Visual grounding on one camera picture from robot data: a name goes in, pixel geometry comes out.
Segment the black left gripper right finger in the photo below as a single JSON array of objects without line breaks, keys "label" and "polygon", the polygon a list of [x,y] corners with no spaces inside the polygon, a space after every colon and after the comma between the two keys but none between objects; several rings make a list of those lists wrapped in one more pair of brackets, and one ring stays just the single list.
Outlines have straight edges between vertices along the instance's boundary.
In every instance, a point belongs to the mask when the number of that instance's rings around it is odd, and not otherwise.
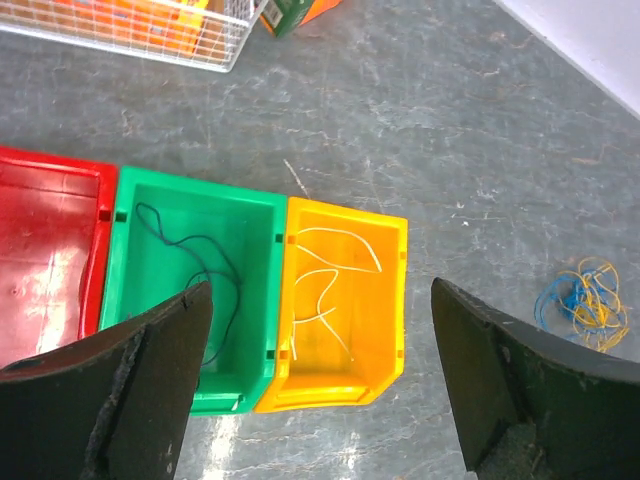
[{"label": "black left gripper right finger", "polygon": [[431,310],[465,467],[530,424],[557,479],[639,476],[639,365],[561,339],[437,278]]}]

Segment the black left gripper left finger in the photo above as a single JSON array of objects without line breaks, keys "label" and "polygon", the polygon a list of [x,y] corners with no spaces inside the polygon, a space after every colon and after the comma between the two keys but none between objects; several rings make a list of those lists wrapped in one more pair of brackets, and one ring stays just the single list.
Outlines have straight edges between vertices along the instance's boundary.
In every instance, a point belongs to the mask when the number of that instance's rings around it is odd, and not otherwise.
[{"label": "black left gripper left finger", "polygon": [[3,368],[2,478],[173,478],[212,314],[202,282]]}]

